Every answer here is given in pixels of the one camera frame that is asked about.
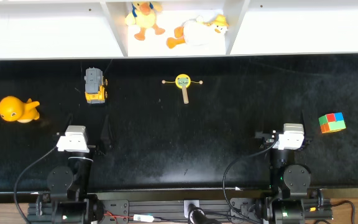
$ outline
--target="blue vest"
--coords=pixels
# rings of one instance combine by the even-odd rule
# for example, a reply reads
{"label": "blue vest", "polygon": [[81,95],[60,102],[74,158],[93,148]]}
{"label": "blue vest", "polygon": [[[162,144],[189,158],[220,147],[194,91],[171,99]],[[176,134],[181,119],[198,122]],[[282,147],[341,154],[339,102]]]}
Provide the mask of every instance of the blue vest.
{"label": "blue vest", "polygon": [[[154,6],[153,6],[153,4],[152,4],[151,2],[150,2],[150,8],[151,8],[151,9],[154,8]],[[134,17],[136,18],[136,17],[137,17],[137,14],[136,14],[135,10],[136,10],[136,8],[135,8],[135,6],[134,6],[134,3],[132,3],[132,15],[134,15]]]}

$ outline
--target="toy truck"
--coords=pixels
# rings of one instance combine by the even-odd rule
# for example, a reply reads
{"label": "toy truck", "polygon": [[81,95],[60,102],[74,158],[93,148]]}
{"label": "toy truck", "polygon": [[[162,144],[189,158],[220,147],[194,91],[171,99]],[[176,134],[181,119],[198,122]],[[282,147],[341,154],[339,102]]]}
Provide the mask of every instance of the toy truck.
{"label": "toy truck", "polygon": [[85,71],[85,98],[88,103],[104,103],[107,99],[107,79],[98,68],[88,68]]}

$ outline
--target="yellow plush duck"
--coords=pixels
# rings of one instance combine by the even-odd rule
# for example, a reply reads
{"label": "yellow plush duck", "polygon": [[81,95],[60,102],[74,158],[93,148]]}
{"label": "yellow plush duck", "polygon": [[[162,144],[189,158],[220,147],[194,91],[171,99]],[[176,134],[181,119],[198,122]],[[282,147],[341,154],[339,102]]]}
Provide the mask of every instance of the yellow plush duck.
{"label": "yellow plush duck", "polygon": [[18,121],[20,123],[28,123],[30,121],[40,118],[36,106],[39,106],[38,101],[32,102],[31,99],[23,103],[14,96],[7,96],[0,102],[0,115],[5,121]]}
{"label": "yellow plush duck", "polygon": [[148,28],[153,28],[156,35],[165,32],[165,29],[156,25],[157,16],[154,10],[161,12],[162,6],[157,2],[132,2],[132,12],[125,18],[125,23],[129,26],[136,24],[140,27],[140,32],[135,34],[136,39],[145,40]]}
{"label": "yellow plush duck", "polygon": [[204,22],[199,16],[196,20],[186,21],[183,26],[174,30],[176,38],[168,38],[167,46],[172,49],[178,44],[189,44],[192,46],[208,44],[224,35],[229,24],[224,15],[216,16],[213,22]]}

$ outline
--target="rubik's cube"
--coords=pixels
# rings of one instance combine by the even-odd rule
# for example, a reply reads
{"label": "rubik's cube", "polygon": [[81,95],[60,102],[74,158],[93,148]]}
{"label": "rubik's cube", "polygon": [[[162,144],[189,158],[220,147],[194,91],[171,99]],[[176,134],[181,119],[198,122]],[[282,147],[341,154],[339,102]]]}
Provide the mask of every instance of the rubik's cube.
{"label": "rubik's cube", "polygon": [[342,113],[326,114],[318,119],[321,132],[331,133],[346,128]]}

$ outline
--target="black table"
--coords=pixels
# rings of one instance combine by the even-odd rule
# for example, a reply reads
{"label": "black table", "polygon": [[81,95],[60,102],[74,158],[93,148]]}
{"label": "black table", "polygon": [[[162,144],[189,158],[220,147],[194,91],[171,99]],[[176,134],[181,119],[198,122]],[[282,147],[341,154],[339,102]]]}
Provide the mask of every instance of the black table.
{"label": "black table", "polygon": [[[85,100],[85,69],[105,70],[108,103]],[[186,73],[189,105],[174,84]],[[130,60],[0,61],[0,100],[40,101],[39,121],[0,118],[0,192],[12,192],[19,173],[56,143],[68,115],[97,139],[110,115],[114,148],[96,156],[89,191],[219,188],[226,166],[258,150],[254,131],[299,123],[305,111],[314,136],[296,152],[312,171],[312,187],[358,187],[358,54]],[[321,134],[318,117],[342,112],[347,128]],[[31,169],[20,191],[46,189],[46,177],[67,157],[54,152]],[[269,156],[236,164],[229,187],[266,189]]]}

